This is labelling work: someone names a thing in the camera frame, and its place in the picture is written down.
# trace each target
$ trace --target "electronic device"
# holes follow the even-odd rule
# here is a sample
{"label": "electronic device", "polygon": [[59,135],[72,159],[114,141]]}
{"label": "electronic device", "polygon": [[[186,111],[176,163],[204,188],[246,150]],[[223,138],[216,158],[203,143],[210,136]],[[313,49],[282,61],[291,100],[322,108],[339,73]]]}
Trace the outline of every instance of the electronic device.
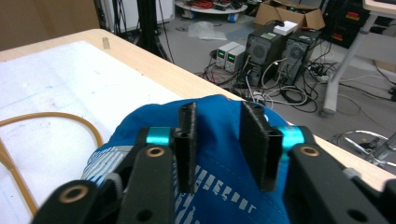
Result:
{"label": "electronic device", "polygon": [[320,31],[313,29],[299,29],[290,35],[286,49],[282,53],[282,58],[287,59],[277,68],[281,83],[294,85],[309,62],[319,35]]}
{"label": "electronic device", "polygon": [[[274,33],[275,25],[270,23],[261,29],[254,31],[247,37],[245,61],[247,66],[241,72],[245,79],[247,76],[249,85],[260,86],[262,84],[262,73],[266,68],[282,56],[289,35]],[[263,83],[267,82],[276,74],[276,67],[272,66],[265,74]]]}
{"label": "electronic device", "polygon": [[241,67],[242,62],[244,61],[245,49],[245,46],[239,45],[238,47],[228,51],[224,67],[227,72],[235,72]]}
{"label": "electronic device", "polygon": [[227,53],[228,51],[238,47],[240,44],[235,43],[235,42],[230,42],[224,46],[221,46],[218,48],[218,54],[216,57],[216,65],[218,67],[224,67],[225,61],[227,59]]}

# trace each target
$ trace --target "blue cloth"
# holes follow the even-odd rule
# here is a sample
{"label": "blue cloth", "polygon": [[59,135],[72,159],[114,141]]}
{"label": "blue cloth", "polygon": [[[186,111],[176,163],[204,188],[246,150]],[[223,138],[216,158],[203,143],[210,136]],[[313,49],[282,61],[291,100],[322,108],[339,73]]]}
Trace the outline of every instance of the blue cloth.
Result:
{"label": "blue cloth", "polygon": [[[128,115],[96,153],[132,146],[142,127],[177,127],[177,111],[197,103],[196,192],[176,195],[176,223],[289,223],[282,202],[288,163],[281,162],[275,192],[260,192],[239,146],[241,102],[221,95],[144,105]],[[265,108],[272,126],[288,125]]]}

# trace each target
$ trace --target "wall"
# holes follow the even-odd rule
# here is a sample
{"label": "wall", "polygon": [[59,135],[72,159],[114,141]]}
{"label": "wall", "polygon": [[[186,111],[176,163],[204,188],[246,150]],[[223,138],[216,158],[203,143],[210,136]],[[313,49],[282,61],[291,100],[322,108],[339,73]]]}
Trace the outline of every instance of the wall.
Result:
{"label": "wall", "polygon": [[99,28],[93,0],[1,0],[0,50]]}

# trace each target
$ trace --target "white printed pattern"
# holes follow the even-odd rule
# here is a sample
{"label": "white printed pattern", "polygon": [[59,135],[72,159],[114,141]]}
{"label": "white printed pattern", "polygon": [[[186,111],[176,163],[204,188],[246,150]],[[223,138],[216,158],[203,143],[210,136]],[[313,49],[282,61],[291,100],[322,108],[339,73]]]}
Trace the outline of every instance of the white printed pattern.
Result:
{"label": "white printed pattern", "polygon": [[[256,209],[256,206],[249,203],[248,200],[241,197],[241,195],[230,188],[229,186],[224,186],[224,183],[217,179],[215,176],[209,174],[206,170],[201,169],[201,166],[197,165],[195,167],[195,192],[199,189],[211,190],[213,194],[221,197],[224,201],[230,201],[235,203],[238,208],[247,214],[250,214],[253,209]],[[182,210],[177,214],[175,223],[183,223],[183,224],[199,224],[200,221],[194,218],[195,207],[191,207],[191,201],[193,200],[195,194],[185,194],[180,193],[177,195],[175,209],[176,211],[180,206],[182,206]]]}
{"label": "white printed pattern", "polygon": [[81,179],[91,180],[100,186],[106,176],[113,172],[125,158],[126,154],[128,154],[128,151],[119,150],[116,147],[94,152],[88,161],[87,167],[84,169]]}

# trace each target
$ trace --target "black cable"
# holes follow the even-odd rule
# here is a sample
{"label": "black cable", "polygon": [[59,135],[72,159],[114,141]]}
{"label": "black cable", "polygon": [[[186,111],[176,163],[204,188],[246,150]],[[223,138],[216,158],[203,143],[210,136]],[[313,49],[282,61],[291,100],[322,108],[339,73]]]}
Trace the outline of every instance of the black cable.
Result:
{"label": "black cable", "polygon": [[274,25],[278,25],[278,26],[284,26],[284,25],[285,25],[285,23],[284,23],[283,21],[280,21],[280,20],[271,20],[271,21],[268,21],[267,23],[265,23],[264,26],[268,25],[268,24],[271,23],[271,22],[273,22]]}
{"label": "black cable", "polygon": [[[140,24],[140,18],[137,19],[137,23],[136,23],[136,31],[139,32],[139,24]],[[132,43],[136,44],[136,38],[139,37],[139,34],[134,35],[134,38],[132,39]]]}
{"label": "black cable", "polygon": [[327,55],[328,53],[330,53],[331,48],[332,48],[332,36],[333,36],[334,33],[335,33],[335,28],[337,27],[338,22],[341,20],[341,17],[340,17],[338,14],[339,14],[340,12],[342,12],[342,10],[345,9],[345,7],[347,6],[348,3],[349,3],[349,0],[346,0],[346,1],[343,3],[343,5],[341,5],[341,7],[340,7],[338,10],[336,10],[336,11],[332,14],[332,17],[330,18],[330,20],[334,20],[334,23],[332,24],[332,27],[330,28],[330,29],[331,29],[331,33],[330,33],[330,41],[329,41],[330,44],[329,44],[328,50],[327,50],[327,52],[325,52],[325,53],[323,53],[322,55],[320,55],[319,57],[317,57],[317,58],[314,60],[314,63],[315,63],[319,58],[321,58],[321,57]]}
{"label": "black cable", "polygon": [[165,21],[163,20],[163,6],[161,5],[161,0],[158,0],[158,3],[160,4],[161,17],[162,17],[162,21],[163,21],[163,31],[165,32],[166,44],[168,46],[169,54],[171,55],[172,63],[175,63],[175,60],[173,58],[172,51],[171,51],[171,48],[169,45],[168,34],[166,33],[166,29],[165,29]]}
{"label": "black cable", "polygon": [[125,14],[125,8],[123,5],[122,0],[119,0],[119,7],[120,7],[120,16],[122,17],[122,24],[124,26],[124,32],[126,32],[126,14]]}
{"label": "black cable", "polygon": [[311,86],[306,82],[306,80],[305,80],[305,72],[303,72],[302,77],[303,77],[303,82],[304,82],[304,91],[305,91],[305,94],[307,94],[309,97],[311,97],[312,100],[318,99],[319,94],[318,94],[318,92],[315,90],[315,87],[317,86],[318,82],[316,81],[316,82],[314,83],[314,86],[311,87]]}
{"label": "black cable", "polygon": [[313,109],[313,110],[303,110],[303,109],[299,108],[299,107],[296,106],[296,105],[292,105],[292,107],[294,107],[294,109],[303,111],[303,112],[305,112],[305,113],[311,113],[311,114],[312,114],[312,113],[317,112],[317,111],[318,111],[318,103],[317,103],[316,101],[314,101],[314,100],[311,100],[310,102],[314,103],[315,109]]}
{"label": "black cable", "polygon": [[383,74],[383,73],[379,70],[378,66],[376,65],[376,61],[374,61],[374,65],[375,65],[376,71],[378,71],[379,74],[381,74],[389,83],[391,83],[391,84],[393,84],[393,85],[396,86],[396,82],[390,81],[389,77],[387,77],[385,74]]}
{"label": "black cable", "polygon": [[362,89],[360,89],[360,88],[358,88],[358,87],[349,86],[349,85],[344,84],[344,83],[340,83],[339,85],[340,85],[340,86],[348,87],[348,88],[350,88],[350,89],[352,89],[352,90],[355,90],[355,91],[360,91],[360,92],[366,93],[366,94],[368,94],[368,95],[371,95],[371,96],[377,98],[378,100],[393,102],[392,100],[390,100],[390,99],[388,99],[388,98],[385,98],[385,97],[382,97],[382,96],[377,96],[377,95],[372,94],[372,93],[370,93],[370,92],[368,92],[368,91],[364,91],[364,90],[362,90]]}
{"label": "black cable", "polygon": [[118,0],[113,0],[113,14],[114,14],[114,34],[120,34],[120,17],[118,11]]}
{"label": "black cable", "polygon": [[238,76],[238,73],[235,73],[235,74],[233,74],[232,77],[228,78],[227,80],[225,80],[223,82],[217,83],[216,85],[218,85],[218,86],[225,85],[225,84],[231,82],[232,80],[234,80],[237,76]]}
{"label": "black cable", "polygon": [[327,76],[327,72],[329,70],[333,70],[335,72],[335,64],[336,63],[309,63],[307,67],[309,67],[311,72],[315,72],[315,75],[321,77]]}
{"label": "black cable", "polygon": [[203,72],[203,73],[194,73],[194,74],[198,75],[198,76],[201,77],[201,78],[204,78],[204,79],[210,81],[210,80],[207,78],[207,71],[209,70],[209,68],[210,68],[211,66],[213,66],[213,65],[216,64],[216,63],[212,63],[212,59],[213,59],[213,58],[210,57],[209,65],[204,69],[204,72]]}
{"label": "black cable", "polygon": [[316,63],[317,60],[319,60],[319,59],[322,58],[323,56],[325,56],[325,55],[327,55],[327,54],[330,53],[330,51],[331,51],[331,49],[332,49],[332,37],[331,37],[331,41],[329,41],[328,43],[329,43],[329,44],[328,44],[328,47],[327,47],[327,51],[324,52],[324,53],[322,53],[321,55],[319,55],[312,63]]}
{"label": "black cable", "polygon": [[[288,96],[288,91],[291,91],[291,90],[295,90],[296,92],[298,92],[300,94],[300,96],[301,96],[301,100],[295,100],[295,99],[289,97]],[[302,103],[304,101],[304,94],[302,92],[300,92],[300,90],[297,87],[290,86],[290,88],[288,90],[280,89],[279,92],[283,96],[283,98],[285,98],[285,100],[287,102],[291,103],[291,104],[299,104],[299,103]]]}

